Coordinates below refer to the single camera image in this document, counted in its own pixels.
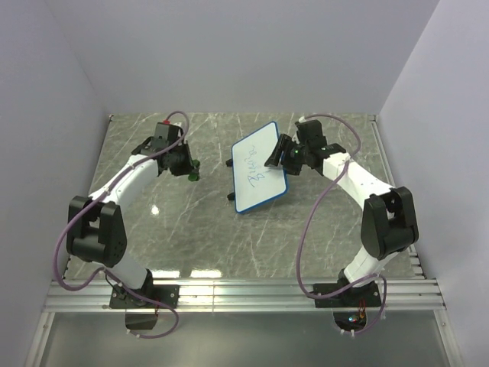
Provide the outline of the green whiteboard eraser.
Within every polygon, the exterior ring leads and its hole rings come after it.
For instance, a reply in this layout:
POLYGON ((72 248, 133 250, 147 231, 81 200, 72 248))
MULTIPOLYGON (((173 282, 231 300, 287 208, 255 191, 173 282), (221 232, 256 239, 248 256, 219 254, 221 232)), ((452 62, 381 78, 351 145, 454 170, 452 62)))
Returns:
POLYGON ((196 160, 194 159, 193 162, 192 162, 192 169, 191 171, 189 172, 187 178, 190 182, 197 182, 199 181, 200 179, 200 172, 199 172, 199 168, 200 168, 200 162, 199 160, 196 160))

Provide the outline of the blue framed whiteboard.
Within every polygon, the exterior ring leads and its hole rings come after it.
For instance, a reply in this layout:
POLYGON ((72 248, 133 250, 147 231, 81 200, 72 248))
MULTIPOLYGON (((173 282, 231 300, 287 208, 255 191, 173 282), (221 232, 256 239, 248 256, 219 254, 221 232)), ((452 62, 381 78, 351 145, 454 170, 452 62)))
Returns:
POLYGON ((235 212, 242 214, 288 191, 282 167, 266 167, 279 138, 275 121, 235 142, 231 148, 235 212))

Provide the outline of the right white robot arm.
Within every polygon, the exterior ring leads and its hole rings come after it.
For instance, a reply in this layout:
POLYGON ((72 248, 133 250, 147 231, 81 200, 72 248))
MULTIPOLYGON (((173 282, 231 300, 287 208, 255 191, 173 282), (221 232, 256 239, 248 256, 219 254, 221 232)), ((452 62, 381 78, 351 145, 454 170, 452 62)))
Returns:
POLYGON ((406 187, 393 187, 376 178, 337 143, 328 143, 320 115, 302 117, 296 134, 282 134, 265 161, 267 167, 281 166, 297 176, 307 166, 339 186, 361 208, 361 248, 339 273, 336 290, 305 294, 314 300, 338 297, 348 306, 364 296, 368 285, 381 276, 384 266, 419 239, 413 195, 406 187))

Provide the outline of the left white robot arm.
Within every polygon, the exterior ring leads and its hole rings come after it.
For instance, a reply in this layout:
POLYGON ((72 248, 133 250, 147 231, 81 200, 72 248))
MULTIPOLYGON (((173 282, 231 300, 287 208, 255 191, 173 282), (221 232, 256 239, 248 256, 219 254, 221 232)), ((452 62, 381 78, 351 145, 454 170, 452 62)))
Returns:
POLYGON ((189 123, 157 123, 152 136, 140 143, 121 170, 87 197, 76 196, 69 205, 66 250, 100 270, 117 284, 116 294, 136 307, 157 299, 151 271, 127 251, 124 212, 142 190, 163 172, 199 179, 199 162, 185 141, 189 123))

